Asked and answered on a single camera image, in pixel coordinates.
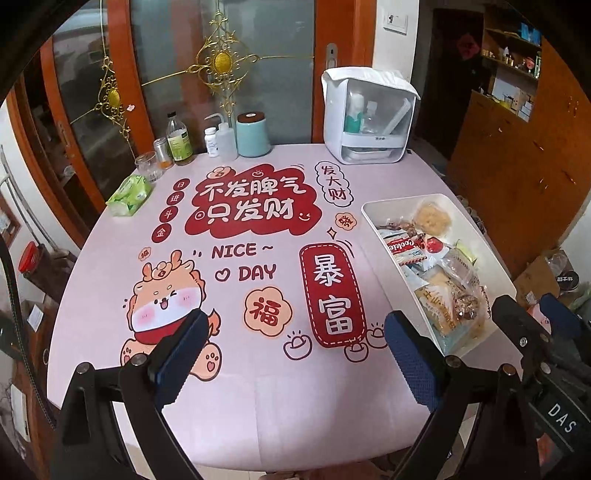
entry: heart drawing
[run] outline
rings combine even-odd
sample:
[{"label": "heart drawing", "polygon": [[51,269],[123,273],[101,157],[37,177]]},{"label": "heart drawing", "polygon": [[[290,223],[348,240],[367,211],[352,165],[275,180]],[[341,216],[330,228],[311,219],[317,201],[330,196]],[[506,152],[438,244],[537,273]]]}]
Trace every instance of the heart drawing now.
[{"label": "heart drawing", "polygon": [[228,278],[230,278],[230,269],[224,268],[222,270],[218,270],[215,274],[215,277],[217,281],[226,281]]}]

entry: wooden door frame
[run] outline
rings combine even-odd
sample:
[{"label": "wooden door frame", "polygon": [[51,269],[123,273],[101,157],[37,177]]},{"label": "wooden door frame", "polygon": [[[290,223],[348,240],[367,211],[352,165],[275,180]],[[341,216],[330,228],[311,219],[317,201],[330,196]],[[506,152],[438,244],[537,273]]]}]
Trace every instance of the wooden door frame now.
[{"label": "wooden door frame", "polygon": [[66,109],[61,101],[60,85],[57,80],[56,62],[53,56],[53,37],[50,37],[39,50],[41,55],[41,71],[43,73],[43,82],[47,93],[47,101],[53,121],[56,123],[57,132],[66,149],[66,154],[72,163],[82,187],[86,191],[92,205],[97,212],[101,213],[105,209],[105,199],[100,192],[95,180],[90,174],[90,170],[84,161],[80,146],[76,141],[70,120],[66,114]]},{"label": "wooden door frame", "polygon": [[18,148],[33,181],[57,221],[73,242],[82,248],[90,230],[66,195],[47,158],[29,106],[23,74],[7,96],[7,107]]},{"label": "wooden door frame", "polygon": [[[339,67],[371,67],[374,60],[377,4],[377,0],[340,0],[339,8],[335,9],[334,0],[316,0],[312,84],[313,143],[324,142],[324,94],[320,78],[326,70],[326,46],[329,43],[337,45]],[[347,25],[351,24],[352,37],[347,29]]]},{"label": "wooden door frame", "polygon": [[109,57],[117,77],[117,87],[123,105],[134,108],[125,112],[137,154],[154,149],[154,131],[139,80],[135,62],[134,40],[131,30],[129,0],[107,0],[107,26],[109,31]]}]

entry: blue gripper pad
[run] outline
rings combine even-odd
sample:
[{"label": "blue gripper pad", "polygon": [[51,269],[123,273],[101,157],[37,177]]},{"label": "blue gripper pad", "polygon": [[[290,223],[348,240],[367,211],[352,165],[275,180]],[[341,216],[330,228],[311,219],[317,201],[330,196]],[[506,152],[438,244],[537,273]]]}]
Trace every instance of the blue gripper pad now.
[{"label": "blue gripper pad", "polygon": [[581,322],[577,314],[558,301],[551,293],[540,298],[540,311],[550,321],[552,336],[558,335],[566,340],[581,336]]},{"label": "blue gripper pad", "polygon": [[429,411],[434,411],[439,404],[436,376],[415,343],[417,338],[423,339],[423,337],[417,333],[401,312],[388,314],[384,322],[384,337],[414,399],[421,405],[427,406]]},{"label": "blue gripper pad", "polygon": [[155,353],[158,355],[159,352],[156,352],[158,348],[160,352],[170,350],[166,357],[154,358],[155,366],[158,368],[154,378],[156,386],[154,404],[159,410],[176,401],[208,336],[207,315],[199,309],[194,309],[187,315],[187,319],[176,333],[160,340],[150,355],[150,357]]}]

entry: screw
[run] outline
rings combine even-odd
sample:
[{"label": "screw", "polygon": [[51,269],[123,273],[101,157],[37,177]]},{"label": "screw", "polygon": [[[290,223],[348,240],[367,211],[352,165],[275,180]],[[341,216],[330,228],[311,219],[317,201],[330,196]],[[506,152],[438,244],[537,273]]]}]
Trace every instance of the screw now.
[{"label": "screw", "polygon": [[139,367],[140,365],[146,363],[147,359],[148,357],[145,353],[136,353],[133,357],[131,357],[130,361],[134,367]]},{"label": "screw", "polygon": [[80,375],[85,374],[86,372],[88,372],[88,370],[90,370],[90,363],[88,362],[82,362],[80,365],[76,367],[76,373]]},{"label": "screw", "polygon": [[455,355],[448,355],[445,357],[445,363],[452,368],[460,368],[462,366],[462,361]]},{"label": "screw", "polygon": [[517,373],[517,370],[515,370],[515,367],[511,364],[503,364],[503,372],[511,377]]}]

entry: white storage box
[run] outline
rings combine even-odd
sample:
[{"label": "white storage box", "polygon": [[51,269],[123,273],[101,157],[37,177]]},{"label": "white storage box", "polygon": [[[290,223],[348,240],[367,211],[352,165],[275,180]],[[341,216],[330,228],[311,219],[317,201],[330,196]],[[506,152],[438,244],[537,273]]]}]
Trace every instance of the white storage box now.
[{"label": "white storage box", "polygon": [[[431,337],[435,345],[440,348],[433,327],[427,320],[423,308],[414,292],[406,284],[402,270],[390,254],[386,243],[382,240],[375,227],[375,225],[386,225],[389,220],[412,219],[419,206],[424,202],[434,203],[447,212],[452,220],[448,233],[440,239],[450,245],[455,244],[457,240],[462,240],[477,257],[476,272],[480,284],[486,286],[491,306],[495,299],[501,295],[509,295],[514,299],[516,290],[482,234],[447,196],[436,193],[365,203],[361,208],[365,220],[361,222],[363,228],[362,247],[379,282],[382,284],[392,309],[402,310],[417,331],[423,336]],[[464,343],[454,354],[458,356],[465,355],[486,340],[497,329],[498,327],[494,322],[487,319],[480,335]]]},{"label": "white storage box", "polygon": [[[322,87],[324,143],[337,160],[348,164],[393,163],[402,158],[419,96],[399,72],[339,67],[323,73]],[[361,110],[352,107],[356,104],[354,96],[361,102]],[[367,117],[369,102],[377,105],[371,124],[362,120],[361,132],[346,132],[347,113],[354,109],[355,115],[361,111]]]}]

